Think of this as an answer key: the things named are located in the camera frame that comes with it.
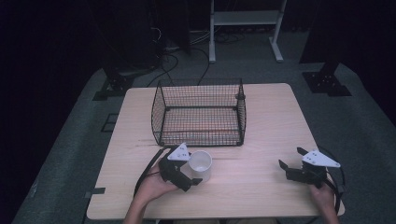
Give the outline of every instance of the gray carpet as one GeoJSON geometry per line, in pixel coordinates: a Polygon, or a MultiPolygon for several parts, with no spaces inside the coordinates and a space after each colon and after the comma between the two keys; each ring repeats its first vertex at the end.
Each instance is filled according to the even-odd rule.
{"type": "MultiPolygon", "coordinates": [[[[335,74],[352,96],[311,93],[302,72],[318,71],[321,64],[298,64],[307,33],[280,34],[283,63],[275,61],[268,36],[250,34],[231,45],[216,45],[217,62],[210,65],[205,77],[241,77],[247,84],[290,84],[317,144],[329,149],[346,172],[347,193],[343,198],[346,213],[340,217],[341,222],[396,223],[394,125],[363,88],[359,77],[343,65],[335,74]]],[[[206,52],[208,49],[207,44],[195,47],[206,52]]],[[[204,73],[207,60],[201,51],[194,49],[191,56],[181,51],[173,55],[177,56],[178,65],[169,72],[172,78],[199,78],[204,73]]],[[[165,68],[174,63],[174,58],[164,57],[165,68]]],[[[137,78],[134,88],[146,87],[162,72],[158,69],[137,78]]],[[[94,188],[111,138],[111,133],[101,130],[107,116],[120,111],[123,100],[122,97],[92,100],[105,79],[102,70],[92,75],[14,223],[121,223],[85,218],[87,192],[94,188]]],[[[309,219],[283,217],[279,221],[305,223],[309,219]]]]}

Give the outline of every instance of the black cable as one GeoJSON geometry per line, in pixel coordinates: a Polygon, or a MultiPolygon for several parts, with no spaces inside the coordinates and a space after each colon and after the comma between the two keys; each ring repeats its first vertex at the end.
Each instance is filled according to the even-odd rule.
{"type": "Polygon", "coordinates": [[[161,74],[159,74],[158,76],[156,76],[155,78],[153,78],[153,79],[150,81],[150,83],[147,85],[147,87],[149,87],[149,86],[151,85],[151,83],[154,82],[158,77],[161,77],[161,76],[163,76],[163,75],[169,73],[170,71],[172,71],[173,69],[175,69],[175,68],[177,67],[177,65],[178,65],[178,58],[177,58],[176,56],[172,55],[172,54],[166,54],[166,55],[175,58],[175,59],[176,59],[176,63],[175,63],[169,70],[166,70],[166,71],[164,71],[163,73],[161,73],[161,74]]]}
{"type": "MultiPolygon", "coordinates": [[[[171,56],[171,57],[175,58],[176,61],[177,61],[177,63],[178,63],[178,58],[177,58],[175,55],[169,54],[169,55],[167,55],[167,56],[171,56]]],[[[171,75],[169,74],[169,72],[170,72],[171,70],[169,70],[169,71],[165,70],[165,68],[163,67],[163,64],[161,65],[161,69],[166,73],[166,75],[168,75],[169,79],[172,81],[171,75]]]]}
{"type": "MultiPolygon", "coordinates": [[[[308,172],[313,174],[313,175],[316,175],[317,177],[320,177],[315,172],[312,172],[312,171],[308,171],[308,172]]],[[[339,196],[338,189],[337,189],[336,185],[332,184],[332,182],[329,179],[325,179],[323,181],[323,183],[325,183],[327,186],[329,186],[332,189],[332,191],[334,192],[334,195],[335,195],[335,206],[334,206],[334,209],[335,209],[335,213],[338,214],[338,211],[339,211],[339,208],[340,208],[340,202],[341,202],[341,197],[339,196]]],[[[305,224],[311,224],[311,223],[315,222],[318,218],[319,217],[313,217],[311,220],[307,221],[305,224]]]]}
{"type": "Polygon", "coordinates": [[[341,206],[341,197],[343,196],[344,192],[340,191],[340,189],[338,188],[338,184],[335,180],[335,178],[332,176],[331,173],[328,173],[330,175],[330,177],[332,178],[332,182],[334,183],[334,194],[335,194],[335,213],[338,214],[339,210],[340,210],[340,206],[341,206]]]}
{"type": "MultiPolygon", "coordinates": [[[[337,160],[337,158],[330,152],[329,149],[326,149],[325,147],[322,147],[322,146],[320,146],[320,145],[317,145],[317,146],[318,146],[318,148],[319,148],[320,150],[323,150],[323,151],[325,151],[326,153],[328,153],[328,154],[332,157],[333,160],[339,162],[339,160],[337,160]]],[[[344,169],[343,169],[342,166],[340,166],[339,169],[340,169],[340,172],[341,172],[341,178],[342,178],[342,180],[343,180],[343,187],[344,187],[344,186],[347,184],[346,178],[345,178],[345,174],[344,174],[344,169]]]]}
{"type": "Polygon", "coordinates": [[[143,171],[142,175],[139,177],[139,179],[136,182],[136,185],[134,186],[134,196],[136,195],[137,191],[139,190],[140,185],[142,184],[143,180],[148,176],[149,169],[151,169],[152,165],[154,165],[154,162],[160,158],[160,156],[163,154],[163,152],[167,149],[168,147],[163,147],[160,150],[158,150],[157,154],[152,158],[152,160],[148,163],[148,166],[146,169],[143,171]]]}
{"type": "Polygon", "coordinates": [[[200,77],[199,80],[198,80],[198,86],[199,86],[199,85],[201,84],[202,79],[204,79],[204,76],[206,75],[207,70],[209,70],[209,65],[210,65],[209,56],[208,56],[207,53],[206,53],[204,50],[202,50],[202,49],[196,49],[196,48],[191,48],[191,49],[195,49],[195,50],[201,51],[201,52],[205,55],[205,57],[206,57],[206,59],[207,59],[207,67],[206,67],[204,73],[201,75],[201,77],[200,77]]]}
{"type": "Polygon", "coordinates": [[[90,203],[91,203],[91,198],[88,199],[87,206],[85,207],[85,213],[84,213],[84,216],[82,217],[81,224],[84,224],[85,220],[87,220],[87,211],[88,211],[88,207],[90,206],[90,203]]]}
{"type": "Polygon", "coordinates": [[[156,175],[156,174],[159,174],[160,172],[154,172],[154,173],[151,173],[151,174],[148,174],[148,175],[146,175],[146,177],[148,177],[148,176],[153,176],[153,175],[156,175]]]}
{"type": "Polygon", "coordinates": [[[217,44],[221,44],[221,45],[231,45],[233,43],[236,43],[238,41],[244,40],[245,39],[245,35],[244,34],[239,34],[242,37],[238,37],[236,34],[226,34],[226,33],[220,33],[219,35],[216,35],[216,43],[217,44]]]}
{"type": "MultiPolygon", "coordinates": [[[[231,9],[231,11],[234,11],[237,2],[238,2],[238,0],[235,0],[235,1],[234,1],[234,3],[233,3],[233,8],[231,9]]],[[[222,11],[229,11],[230,3],[231,3],[231,0],[228,1],[226,8],[225,8],[224,10],[222,10],[222,11]]],[[[201,33],[205,33],[205,34],[202,35],[201,37],[198,37],[198,38],[195,39],[195,40],[192,40],[192,41],[190,42],[190,45],[191,45],[191,46],[199,45],[199,44],[204,44],[204,43],[209,42],[209,38],[210,38],[209,31],[202,31],[201,33]]],[[[240,40],[242,40],[242,39],[245,39],[245,36],[244,36],[243,34],[240,34],[240,35],[242,35],[242,38],[238,38],[236,35],[233,35],[233,37],[235,38],[234,41],[231,41],[230,43],[222,43],[222,44],[232,44],[233,42],[236,42],[236,41],[240,41],[240,40]]],[[[176,51],[178,51],[178,50],[180,50],[179,47],[177,47],[177,48],[175,48],[175,49],[170,49],[170,50],[168,50],[168,53],[173,53],[173,52],[176,52],[176,51]]]]}
{"type": "Polygon", "coordinates": [[[332,176],[332,174],[330,172],[327,172],[327,174],[330,176],[330,178],[332,179],[332,182],[330,182],[332,184],[332,186],[329,186],[333,191],[334,194],[338,193],[338,185],[337,185],[337,181],[335,180],[335,178],[332,176]]]}

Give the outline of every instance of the cup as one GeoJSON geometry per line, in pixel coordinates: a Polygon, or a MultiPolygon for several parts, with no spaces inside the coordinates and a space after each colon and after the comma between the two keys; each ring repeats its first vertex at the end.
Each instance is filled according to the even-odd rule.
{"type": "Polygon", "coordinates": [[[202,183],[210,178],[212,157],[206,151],[195,151],[189,160],[192,178],[202,178],[202,183]]]}

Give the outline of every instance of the black wire basket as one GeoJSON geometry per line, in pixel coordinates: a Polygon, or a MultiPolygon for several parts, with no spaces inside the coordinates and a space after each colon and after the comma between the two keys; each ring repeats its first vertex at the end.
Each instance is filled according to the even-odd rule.
{"type": "Polygon", "coordinates": [[[151,111],[158,145],[241,146],[246,129],[242,79],[160,80],[151,111]]]}

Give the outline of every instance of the black strap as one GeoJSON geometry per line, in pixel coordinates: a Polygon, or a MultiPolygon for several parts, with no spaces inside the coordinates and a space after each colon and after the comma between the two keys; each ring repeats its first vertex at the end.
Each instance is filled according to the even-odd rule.
{"type": "Polygon", "coordinates": [[[338,211],[340,210],[342,193],[339,192],[338,188],[329,179],[324,180],[324,183],[326,183],[334,192],[334,195],[335,195],[334,208],[335,208],[335,213],[338,214],[338,211]]]}
{"type": "MultiPolygon", "coordinates": [[[[339,162],[339,160],[337,160],[337,158],[330,152],[329,149],[326,149],[325,147],[322,147],[322,146],[320,146],[320,145],[318,145],[318,148],[319,148],[320,150],[326,151],[326,152],[331,156],[331,158],[332,158],[333,160],[339,162]]],[[[342,178],[342,180],[343,180],[343,187],[345,187],[345,186],[347,185],[347,182],[346,182],[346,177],[345,177],[345,174],[344,174],[344,169],[343,169],[342,166],[339,167],[339,169],[340,169],[340,173],[341,173],[341,178],[342,178]]]]}
{"type": "Polygon", "coordinates": [[[134,196],[136,195],[137,191],[139,190],[140,185],[142,184],[143,180],[146,178],[149,169],[151,169],[152,165],[160,156],[163,154],[163,152],[167,149],[168,147],[163,147],[160,150],[158,150],[157,154],[151,159],[151,161],[148,163],[148,166],[146,167],[145,171],[143,171],[142,175],[139,177],[139,179],[136,182],[136,186],[134,186],[134,196]]]}

